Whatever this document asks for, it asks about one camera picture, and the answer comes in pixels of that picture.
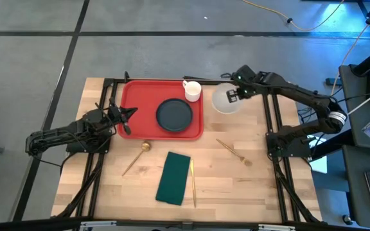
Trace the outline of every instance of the utensil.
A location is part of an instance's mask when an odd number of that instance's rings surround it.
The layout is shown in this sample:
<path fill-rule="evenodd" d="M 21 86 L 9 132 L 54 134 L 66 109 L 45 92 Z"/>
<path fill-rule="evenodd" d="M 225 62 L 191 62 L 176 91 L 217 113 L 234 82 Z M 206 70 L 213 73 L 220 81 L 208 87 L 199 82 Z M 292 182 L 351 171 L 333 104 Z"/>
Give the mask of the utensil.
<path fill-rule="evenodd" d="M 232 148 L 228 147 L 226 144 L 224 144 L 222 141 L 216 139 L 216 141 L 218 141 L 220 144 L 222 144 L 223 147 L 225 147 L 226 149 L 228 149 L 231 153 L 233 153 L 234 155 L 236 155 L 243 164 L 245 164 L 246 166 L 251 166 L 252 165 L 252 162 L 250 160 L 248 160 L 247 158 L 237 154 L 237 152 L 235 152 L 235 150 L 233 150 Z"/>
<path fill-rule="evenodd" d="M 191 160 L 191 174 L 192 174 L 192 194 L 193 194 L 193 206 L 197 207 L 197 192 L 195 191 L 195 174 L 193 172 L 193 160 Z"/>
<path fill-rule="evenodd" d="M 197 81 L 183 81 L 182 86 L 185 89 L 185 98 L 189 102 L 198 101 L 202 86 Z"/>
<path fill-rule="evenodd" d="M 135 161 L 141 156 L 141 154 L 144 152 L 144 151 L 149 151 L 151 150 L 151 144 L 144 141 L 142 143 L 142 151 L 138 154 L 138 156 L 136 156 L 136 158 L 131 162 L 131 164 L 127 167 L 127 169 L 122 173 L 122 176 L 125 175 L 125 173 L 127 173 L 127 171 L 134 165 Z"/>

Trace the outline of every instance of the red tray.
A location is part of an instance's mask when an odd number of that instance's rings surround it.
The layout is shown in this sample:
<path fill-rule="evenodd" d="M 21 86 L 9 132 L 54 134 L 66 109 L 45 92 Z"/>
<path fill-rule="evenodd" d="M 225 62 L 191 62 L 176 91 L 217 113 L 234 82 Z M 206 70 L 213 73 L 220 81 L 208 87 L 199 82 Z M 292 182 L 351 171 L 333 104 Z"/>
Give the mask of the red tray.
<path fill-rule="evenodd" d="M 162 129 L 157 122 L 158 106 L 166 99 L 183 99 L 192 109 L 193 119 L 188 128 L 182 132 L 168 132 Z M 129 119 L 128 125 L 131 134 L 128 135 L 121 124 L 118 125 L 119 135 L 127 139 L 153 140 L 194 140 L 204 131 L 204 104 L 203 95 L 196 102 L 185 99 L 185 90 L 182 81 L 162 80 L 132 80 L 124 88 L 121 107 L 137 107 L 138 111 Z"/>

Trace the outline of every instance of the gold knife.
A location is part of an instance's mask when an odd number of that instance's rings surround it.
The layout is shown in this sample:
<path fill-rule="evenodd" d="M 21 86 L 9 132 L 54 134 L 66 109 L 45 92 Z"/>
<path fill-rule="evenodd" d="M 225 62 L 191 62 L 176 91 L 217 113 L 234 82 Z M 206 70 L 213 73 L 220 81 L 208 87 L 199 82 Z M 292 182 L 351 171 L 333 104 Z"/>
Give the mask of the gold knife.
<path fill-rule="evenodd" d="M 193 206 L 197 207 L 197 194 L 195 191 L 195 174 L 193 172 L 193 160 L 191 160 L 191 174 L 192 174 L 192 193 L 193 193 Z"/>

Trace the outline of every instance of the black floor stripe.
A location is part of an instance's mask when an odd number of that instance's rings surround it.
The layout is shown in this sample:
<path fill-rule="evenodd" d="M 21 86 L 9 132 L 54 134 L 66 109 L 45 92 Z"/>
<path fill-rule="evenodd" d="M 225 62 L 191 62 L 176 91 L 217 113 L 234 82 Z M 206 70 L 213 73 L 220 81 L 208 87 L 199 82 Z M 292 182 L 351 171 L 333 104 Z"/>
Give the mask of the black floor stripe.
<path fill-rule="evenodd" d="M 51 103 L 49 104 L 48 111 L 46 113 L 44 122 L 42 124 L 42 130 L 49 130 L 51 128 L 55 112 L 57 110 L 57 105 L 59 102 L 59 97 L 61 95 L 62 89 L 65 84 L 66 76 L 69 70 L 69 64 L 71 63 L 72 56 L 75 51 L 76 43 L 78 42 L 78 33 L 81 31 L 82 23 L 84 22 L 85 15 L 87 13 L 89 5 L 89 0 L 85 0 L 84 4 L 82 5 L 81 13 L 78 18 L 78 22 L 75 27 L 75 33 L 73 38 L 71 39 L 71 43 L 68 48 L 67 55 L 65 57 L 63 70 L 61 72 L 61 75 L 59 76 L 57 86 L 55 87 Z M 22 220 L 22 217 L 24 216 L 24 212 L 26 209 L 26 204 L 30 198 L 31 190 L 33 183 L 35 181 L 35 177 L 37 176 L 37 171 L 39 168 L 39 161 L 32 159 L 30 170 L 28 171 L 24 187 L 22 188 L 22 193 L 19 197 L 17 208 L 15 210 L 15 214 L 13 215 L 14 221 L 20 221 Z"/>
<path fill-rule="evenodd" d="M 73 31 L 0 31 L 0 36 L 51 36 L 51 37 L 59 37 L 59 36 L 73 36 L 75 32 Z"/>
<path fill-rule="evenodd" d="M 260 32 L 260 31 L 82 31 L 79 36 L 230 36 L 230 37 L 327 37 L 350 39 L 358 37 L 360 32 Z M 370 32 L 361 36 L 370 39 Z"/>
<path fill-rule="evenodd" d="M 84 36 L 84 37 L 124 37 L 124 36 L 227 36 L 227 37 L 326 37 L 336 39 L 353 39 L 358 37 L 359 32 L 262 32 L 262 31 L 0 31 L 0 36 L 12 37 L 61 37 L 61 36 Z M 370 32 L 361 36 L 370 39 Z"/>

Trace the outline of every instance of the gold spoon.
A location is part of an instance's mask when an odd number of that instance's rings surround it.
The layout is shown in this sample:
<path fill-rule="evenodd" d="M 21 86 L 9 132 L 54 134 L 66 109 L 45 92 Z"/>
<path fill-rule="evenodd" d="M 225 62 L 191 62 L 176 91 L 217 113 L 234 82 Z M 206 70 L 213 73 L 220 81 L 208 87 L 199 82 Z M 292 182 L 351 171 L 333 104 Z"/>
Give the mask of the gold spoon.
<path fill-rule="evenodd" d="M 233 150 L 232 148 L 228 147 L 228 145 L 224 144 L 219 139 L 216 139 L 216 141 L 218 141 L 220 144 L 222 144 L 222 146 L 225 147 L 226 149 L 228 149 L 231 153 L 233 153 L 234 155 L 236 155 L 237 157 L 239 157 L 239 159 L 241 160 L 241 162 L 243 164 L 245 164 L 246 166 L 251 166 L 252 165 L 252 162 L 250 160 L 248 160 L 247 158 L 245 158 L 245 157 L 237 154 L 237 152 L 235 150 Z"/>
<path fill-rule="evenodd" d="M 141 156 L 141 154 L 144 152 L 144 151 L 149 151 L 151 150 L 151 144 L 144 141 L 142 143 L 142 151 L 138 154 L 138 156 L 136 156 L 136 158 L 131 162 L 131 164 L 127 167 L 127 169 L 122 173 L 122 176 L 125 175 L 125 173 L 127 173 L 127 171 L 134 165 L 135 161 Z"/>

